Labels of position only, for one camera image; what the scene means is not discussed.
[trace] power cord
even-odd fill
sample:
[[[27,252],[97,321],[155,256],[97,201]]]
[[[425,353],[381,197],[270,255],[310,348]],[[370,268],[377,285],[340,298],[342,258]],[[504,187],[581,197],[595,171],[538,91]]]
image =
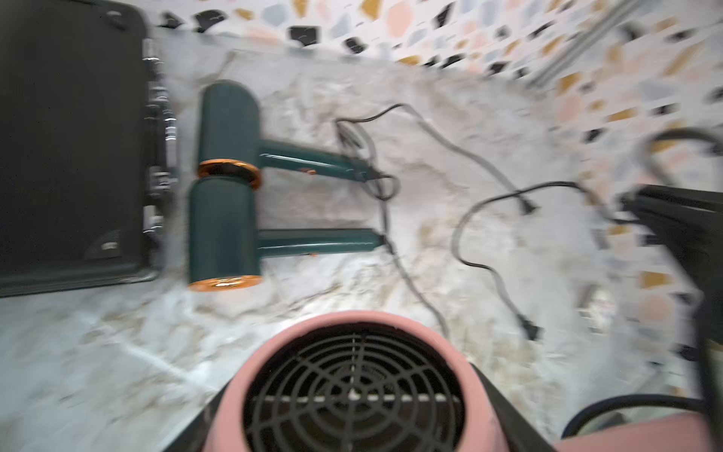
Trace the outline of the power cord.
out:
[[[562,431],[562,438],[570,438],[577,434],[593,419],[603,414],[626,408],[639,408],[641,406],[657,406],[662,408],[683,409],[692,412],[704,413],[703,401],[666,394],[628,394],[606,398],[587,406],[570,419]]]
[[[654,145],[658,141],[665,140],[700,140],[711,143],[711,154],[715,156],[723,155],[723,137],[719,132],[712,129],[703,129],[700,127],[681,127],[679,129],[669,129],[657,133],[651,137],[643,146],[640,157],[640,163],[651,175],[655,177],[663,185],[668,187],[678,187],[673,178],[663,171],[663,168],[653,159]]]
[[[584,189],[580,185],[576,184],[575,182],[566,182],[566,181],[556,181],[556,182],[546,182],[543,184],[537,184],[532,185],[530,187],[526,187],[523,189],[519,189],[515,187],[515,185],[500,171],[498,170],[492,163],[490,163],[487,159],[480,157],[479,155],[473,154],[467,150],[464,150],[463,148],[460,148],[459,146],[455,145],[454,143],[450,142],[445,138],[442,134],[437,132],[427,121],[424,120],[421,114],[419,114],[412,106],[408,105],[407,103],[396,103],[384,110],[382,110],[380,113],[375,114],[373,116],[369,116],[366,118],[348,118],[348,117],[341,117],[341,118],[334,118],[334,126],[336,129],[336,136],[337,140],[339,141],[339,145],[341,146],[342,152],[344,155],[347,155],[348,157],[355,157],[358,159],[362,159],[362,157],[359,154],[359,151],[362,149],[362,147],[366,147],[369,151],[369,157],[367,159],[367,164],[370,167],[375,166],[375,162],[377,160],[377,148],[374,143],[374,140],[369,136],[366,130],[360,125],[365,122],[371,122],[376,119],[379,119],[380,117],[386,115],[390,111],[396,109],[396,108],[403,108],[407,113],[412,115],[416,120],[419,126],[432,138],[434,138],[436,141],[438,141],[442,146],[447,148],[448,150],[451,150],[454,153],[457,153],[459,155],[462,155],[463,157],[469,158],[473,162],[480,165],[482,168],[487,170],[491,175],[498,180],[501,185],[503,185],[505,188],[509,189],[510,192],[505,195],[500,195],[496,197],[491,197],[487,200],[478,202],[477,204],[473,205],[470,210],[462,217],[460,223],[455,227],[455,231],[452,236],[452,254],[454,257],[459,260],[464,265],[469,265],[471,267],[476,268],[483,268],[485,270],[488,270],[494,280],[495,280],[495,288],[497,289],[497,293],[502,299],[502,301],[510,308],[512,313],[517,317],[518,322],[520,323],[520,326],[525,332],[525,335],[530,341],[535,341],[538,339],[539,334],[541,332],[541,328],[534,323],[532,323],[531,320],[529,320],[525,315],[523,315],[517,307],[512,303],[512,300],[510,299],[509,294],[507,293],[507,289],[505,288],[505,283],[502,280],[502,277],[500,274],[491,266],[481,264],[481,263],[473,263],[468,260],[465,260],[461,257],[460,251],[459,251],[459,242],[460,237],[462,235],[462,231],[464,229],[464,226],[469,222],[471,217],[479,212],[482,208],[484,208],[486,205],[495,202],[495,201],[501,201],[505,200],[511,197],[517,198],[520,210],[523,215],[528,215],[530,213],[533,213],[538,206],[533,204],[530,200],[528,200],[523,195],[528,192],[533,192],[538,189],[543,189],[547,187],[568,187],[576,189],[582,193],[584,193],[588,199],[597,207],[598,212],[600,215],[607,219],[608,221],[612,221],[617,224],[624,224],[624,223],[636,223],[636,221],[632,220],[625,220],[621,218],[613,218],[612,215],[610,215],[609,211],[605,208],[604,204],[593,194],[592,192]],[[356,139],[354,134],[351,132],[351,130],[348,128],[346,124],[350,124],[351,127],[354,128],[354,130],[361,136],[361,138],[364,141],[364,144],[362,144],[359,140]],[[399,256],[396,252],[396,249],[393,245],[393,243],[389,239],[389,232],[390,232],[390,222],[389,222],[389,209],[387,202],[392,200],[398,193],[400,189],[400,183],[399,179],[396,176],[392,176],[390,174],[382,174],[382,176],[379,179],[372,179],[372,180],[365,180],[361,169],[355,169],[354,176],[358,182],[361,183],[361,185],[364,188],[364,191],[374,199],[378,200],[380,202],[380,210],[381,210],[381,216],[382,216],[382,234],[385,237],[386,246],[389,251],[389,253],[392,255],[392,259],[394,261],[395,266],[397,267],[397,270],[400,273],[401,278],[406,283],[407,287],[409,287],[409,290],[414,294],[414,296],[419,300],[420,303],[422,303],[425,307],[427,307],[432,314],[434,314],[435,318],[437,319],[437,322],[439,323],[441,329],[442,329],[442,335],[446,338],[449,337],[449,327],[447,325],[446,319],[442,316],[440,311],[432,304],[430,303],[424,296],[417,290],[416,286],[414,285],[414,282],[409,277],[409,274],[406,272],[404,266],[402,265]],[[384,184],[381,182],[384,179],[389,179],[392,181],[392,189],[391,192],[385,193],[384,190]]]

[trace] dark green hair dryer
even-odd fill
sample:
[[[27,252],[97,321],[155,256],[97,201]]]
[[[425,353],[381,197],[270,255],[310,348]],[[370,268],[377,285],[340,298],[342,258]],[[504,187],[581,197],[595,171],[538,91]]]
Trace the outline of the dark green hair dryer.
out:
[[[259,107],[248,90],[217,82],[203,95],[198,180],[190,195],[189,279],[199,291],[262,281],[262,257],[371,251],[384,238],[371,229],[266,229],[256,224],[254,189],[272,166],[342,179],[376,179],[364,161],[263,140]]]

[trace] black plastic case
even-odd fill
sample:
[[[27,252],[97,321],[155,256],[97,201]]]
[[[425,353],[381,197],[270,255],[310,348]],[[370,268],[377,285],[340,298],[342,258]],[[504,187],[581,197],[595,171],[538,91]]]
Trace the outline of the black plastic case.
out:
[[[1,12],[0,296],[155,277],[173,118],[141,14],[95,0]]]

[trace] cable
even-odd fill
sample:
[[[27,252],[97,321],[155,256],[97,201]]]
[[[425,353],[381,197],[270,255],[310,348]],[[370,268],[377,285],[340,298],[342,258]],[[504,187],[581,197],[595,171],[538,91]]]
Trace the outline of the cable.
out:
[[[522,315],[520,311],[517,309],[517,307],[512,303],[510,300],[510,295],[507,293],[507,289],[505,288],[505,283],[502,281],[502,277],[500,277],[500,274],[489,265],[481,264],[481,263],[474,263],[470,262],[466,259],[464,259],[460,253],[459,250],[459,242],[462,237],[462,232],[464,230],[464,227],[467,225],[467,223],[471,220],[472,216],[475,213],[478,213],[480,210],[482,210],[485,206],[488,204],[491,204],[496,201],[506,200],[510,197],[514,197],[518,194],[533,192],[535,190],[548,188],[548,187],[567,187],[576,189],[579,192],[582,192],[585,194],[585,196],[588,197],[588,199],[598,208],[598,212],[600,215],[605,218],[608,221],[612,221],[613,223],[617,224],[626,224],[626,223],[635,223],[633,220],[624,220],[621,218],[613,218],[612,215],[608,212],[608,210],[605,208],[605,206],[602,204],[600,199],[592,192],[588,191],[587,189],[581,187],[580,185],[576,184],[575,182],[567,182],[567,181],[553,181],[553,182],[545,182],[542,184],[536,184],[531,185],[530,187],[523,188],[520,190],[517,190],[516,192],[507,193],[506,195],[500,195],[488,198],[484,201],[480,201],[477,204],[473,205],[469,210],[467,210],[467,213],[462,216],[462,219],[460,220],[459,224],[455,227],[454,232],[452,233],[452,255],[463,263],[464,265],[469,265],[470,267],[477,267],[477,268],[483,268],[485,270],[488,270],[492,276],[495,279],[495,287],[497,289],[497,293],[500,295],[500,298],[502,301],[510,308],[510,310],[515,314],[517,317],[520,326],[522,329],[525,330],[525,333],[527,337],[534,341],[537,339],[540,333],[540,327],[537,325],[534,325],[527,317]]]
[[[334,118],[333,122],[336,128],[336,135],[337,139],[339,141],[339,145],[341,146],[341,149],[344,153],[344,155],[350,156],[349,153],[351,153],[352,157],[362,159],[362,157],[359,155],[359,149],[362,148],[362,143],[359,142],[354,134],[351,133],[349,129],[347,129],[346,125],[343,125],[345,123],[349,123],[361,136],[361,139],[364,141],[364,144],[366,145],[366,148],[369,150],[369,157],[367,159],[367,165],[370,167],[374,166],[374,163],[377,159],[377,148],[374,143],[374,140],[369,136],[366,130],[360,125],[361,123],[374,121],[375,119],[379,119],[380,117],[384,116],[385,114],[389,113],[390,111],[394,110],[395,108],[403,108],[405,109],[410,115],[414,116],[414,118],[417,120],[419,126],[427,132],[429,135],[432,136],[436,141],[438,141],[441,145],[443,145],[448,150],[453,151],[454,153],[457,153],[459,155],[462,155],[464,157],[467,157],[474,161],[475,163],[479,164],[482,168],[486,169],[491,175],[493,175],[494,178],[496,178],[504,187],[508,188],[510,190],[509,193],[505,195],[500,195],[496,197],[489,198],[487,200],[478,202],[472,208],[462,217],[462,220],[460,223],[455,227],[455,231],[453,233],[452,238],[452,254],[454,257],[459,260],[464,265],[469,265],[471,267],[476,268],[483,268],[485,270],[488,270],[492,277],[495,280],[495,288],[497,289],[497,293],[499,294],[502,301],[510,308],[512,313],[518,318],[518,321],[520,323],[520,326],[525,331],[525,334],[527,338],[531,341],[537,340],[539,337],[539,333],[541,328],[537,325],[534,325],[527,317],[522,315],[520,311],[517,309],[517,307],[512,303],[512,300],[510,299],[509,294],[507,293],[507,289],[505,288],[505,283],[502,280],[502,277],[500,274],[491,266],[481,264],[481,263],[473,263],[468,260],[465,260],[461,257],[461,254],[459,252],[459,241],[461,237],[461,233],[463,231],[464,226],[469,222],[472,215],[479,212],[485,205],[490,204],[491,202],[500,201],[504,199],[508,199],[511,197],[516,197],[520,203],[520,207],[522,210],[522,213],[524,215],[527,215],[529,213],[532,213],[535,211],[538,207],[535,206],[532,202],[527,200],[523,194],[527,192],[533,192],[538,189],[546,188],[546,187],[568,187],[576,189],[582,193],[584,193],[590,201],[592,201],[593,205],[595,205],[598,209],[598,212],[603,218],[606,218],[609,221],[612,221],[614,223],[618,224],[625,224],[625,223],[636,223],[636,221],[632,220],[625,220],[620,218],[613,218],[612,215],[609,213],[609,211],[605,208],[604,204],[600,201],[600,199],[595,196],[592,192],[584,189],[580,185],[576,184],[575,182],[566,182],[566,181],[556,181],[556,182],[546,182],[543,184],[537,184],[533,185],[524,189],[518,189],[515,187],[515,185],[500,171],[498,170],[494,165],[492,165],[487,159],[480,157],[479,155],[475,155],[467,150],[464,150],[457,145],[453,144],[449,140],[447,140],[443,135],[441,135],[439,132],[437,132],[429,123],[427,123],[423,118],[422,115],[420,115],[412,106],[406,104],[406,103],[396,103],[390,107],[385,108],[380,113],[375,114],[373,116],[369,116],[367,118],[348,118],[348,117],[341,117],[341,118]],[[409,277],[409,274],[406,272],[404,267],[401,264],[401,261],[399,259],[399,256],[397,255],[397,252],[394,248],[393,243],[389,240],[389,232],[390,232],[390,222],[389,222],[389,209],[387,206],[387,202],[390,201],[392,198],[394,198],[400,189],[399,179],[395,176],[391,176],[389,174],[382,174],[382,176],[379,179],[372,179],[372,180],[365,180],[362,176],[362,171],[360,169],[356,169],[354,171],[354,177],[358,182],[360,182],[364,188],[364,191],[370,196],[373,197],[376,200],[379,200],[380,202],[380,210],[381,210],[381,217],[382,217],[382,233],[385,236],[386,245],[389,253],[392,255],[392,258],[394,260],[394,264],[397,267],[401,278],[406,282],[407,287],[409,287],[409,290],[414,294],[414,296],[419,300],[420,303],[422,303],[424,306],[426,306],[437,318],[438,323],[440,324],[440,327],[442,328],[442,334],[444,337],[449,337],[449,328],[447,326],[445,318],[442,316],[442,314],[439,312],[439,310],[432,305],[429,301],[427,301],[424,296],[417,290],[417,288],[414,285],[414,282]],[[391,179],[393,181],[393,189],[389,194],[385,194],[383,190],[383,185],[380,182],[380,180],[383,179]]]
[[[359,134],[362,136],[364,141],[367,144],[367,149],[369,149],[369,158],[367,159],[367,164],[369,167],[373,166],[373,163],[376,161],[377,158],[377,148],[374,144],[374,140],[367,134],[367,131],[364,130],[361,126],[359,126],[357,123],[348,121],[350,124],[353,124]],[[335,119],[335,125],[337,129],[337,139],[339,141],[339,144],[341,146],[341,149],[344,151],[344,154],[347,155],[347,151],[351,151],[353,153],[353,157],[361,158],[359,155],[359,148],[361,147],[361,143],[356,141],[353,137],[353,135],[350,134],[350,132],[346,129],[344,129],[343,126],[341,126],[341,122],[337,121]],[[409,277],[409,274],[406,272],[406,269],[401,263],[401,260],[399,259],[399,255],[396,252],[396,248],[394,247],[394,243],[390,241],[389,238],[389,232],[390,232],[390,224],[389,224],[389,207],[387,205],[387,202],[389,202],[392,198],[394,198],[399,193],[399,179],[396,176],[392,176],[390,174],[381,174],[381,177],[379,179],[371,179],[368,182],[371,182],[371,185],[373,187],[370,188],[367,184],[367,181],[362,176],[362,172],[359,169],[354,169],[354,177],[358,182],[361,183],[361,185],[364,188],[364,191],[374,199],[379,201],[380,206],[380,213],[382,217],[382,235],[384,236],[385,245],[387,247],[387,250],[389,251],[389,254],[392,256],[392,260],[394,262],[394,265],[397,267],[397,271],[399,272],[399,276],[404,280],[407,287],[409,287],[409,290],[411,293],[419,300],[420,303],[422,303],[427,309],[429,309],[432,314],[435,316],[435,319],[437,320],[437,323],[439,323],[440,328],[442,329],[442,336],[445,338],[449,338],[450,331],[449,326],[447,325],[447,320],[444,318],[442,313],[434,306],[431,302],[429,302],[421,292],[416,288],[414,285],[414,282]],[[384,179],[390,179],[393,182],[393,189],[389,194],[385,195],[384,187],[382,185],[382,180]]]
[[[703,402],[694,398],[667,396],[665,394],[628,394],[626,396],[611,397],[587,406],[577,413],[565,426],[562,431],[562,438],[576,436],[588,422],[605,413],[640,406],[659,406],[698,413],[703,412]]]
[[[680,129],[664,130],[659,134],[653,135],[643,146],[642,152],[640,153],[640,163],[651,175],[668,187],[679,187],[679,185],[676,184],[672,177],[666,174],[663,168],[653,159],[653,146],[658,141],[665,140],[707,141],[713,144],[711,149],[713,155],[721,155],[723,153],[723,137],[713,130],[702,129],[700,127],[682,127]]]
[[[413,106],[409,105],[408,103],[395,103],[394,105],[385,108],[381,112],[369,116],[367,118],[348,118],[348,117],[341,117],[341,118],[334,118],[334,123],[337,125],[343,122],[348,122],[350,124],[361,124],[365,122],[371,122],[376,119],[381,118],[382,116],[386,115],[392,110],[395,110],[397,108],[402,108],[405,110],[408,114],[412,115],[416,121],[417,124],[432,138],[434,138],[438,143],[440,143],[442,146],[447,148],[448,150],[451,150],[454,153],[457,153],[459,155],[462,155],[463,157],[467,157],[470,160],[472,160],[474,163],[477,163],[482,168],[487,170],[496,180],[498,180],[499,183],[501,183],[504,188],[511,192],[518,191],[518,188],[515,187],[515,185],[510,181],[495,165],[493,165],[490,161],[488,161],[484,157],[480,157],[477,154],[473,154],[469,152],[468,150],[465,150],[463,148],[460,148],[456,144],[449,141],[444,135],[440,134],[437,130],[435,130],[432,125],[424,120],[421,114],[414,109]],[[528,215],[529,213],[534,212],[537,209],[537,206],[530,202],[530,200],[527,200],[525,197],[516,195],[516,197],[519,199],[520,207],[524,215]]]

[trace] copper ring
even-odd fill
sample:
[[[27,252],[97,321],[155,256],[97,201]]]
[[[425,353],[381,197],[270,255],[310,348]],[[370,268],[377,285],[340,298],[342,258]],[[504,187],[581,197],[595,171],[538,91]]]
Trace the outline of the copper ring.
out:
[[[258,187],[261,187],[261,170],[250,163],[234,160],[232,158],[211,158],[209,160],[204,160],[198,164],[198,177],[211,176],[212,174],[209,171],[209,167],[221,163],[231,164],[250,171],[254,176],[254,179],[250,182],[251,188],[256,190]]]
[[[232,278],[211,278],[195,281],[188,285],[189,289],[198,292],[214,292],[229,289],[243,289],[245,287],[255,286],[264,281],[262,276],[244,275]]]

